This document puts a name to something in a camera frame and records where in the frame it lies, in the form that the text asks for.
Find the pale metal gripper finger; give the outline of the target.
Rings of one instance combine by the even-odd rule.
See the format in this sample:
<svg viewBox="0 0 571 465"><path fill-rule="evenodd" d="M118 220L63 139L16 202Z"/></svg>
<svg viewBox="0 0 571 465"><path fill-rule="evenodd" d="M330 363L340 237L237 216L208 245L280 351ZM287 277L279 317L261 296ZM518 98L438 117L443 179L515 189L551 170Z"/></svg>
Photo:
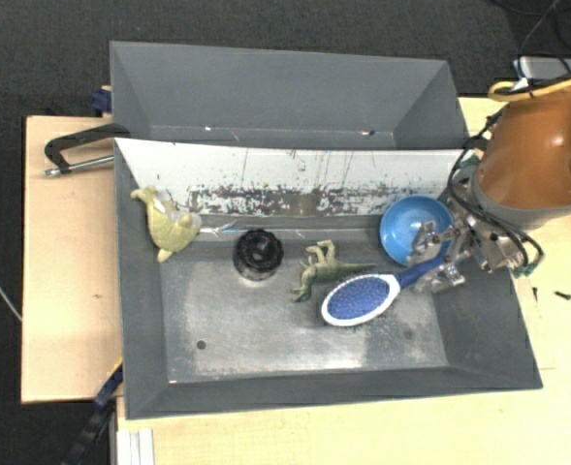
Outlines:
<svg viewBox="0 0 571 465"><path fill-rule="evenodd" d="M435 221L425 221L420 225L411 242L411 251L407 256L406 264L420 264L436 257L447 261L456 236L452 224L441 230Z"/></svg>
<svg viewBox="0 0 571 465"><path fill-rule="evenodd" d="M464 276L455 263L445 263L424 273L414 283L417 293L440 293L464 284Z"/></svg>

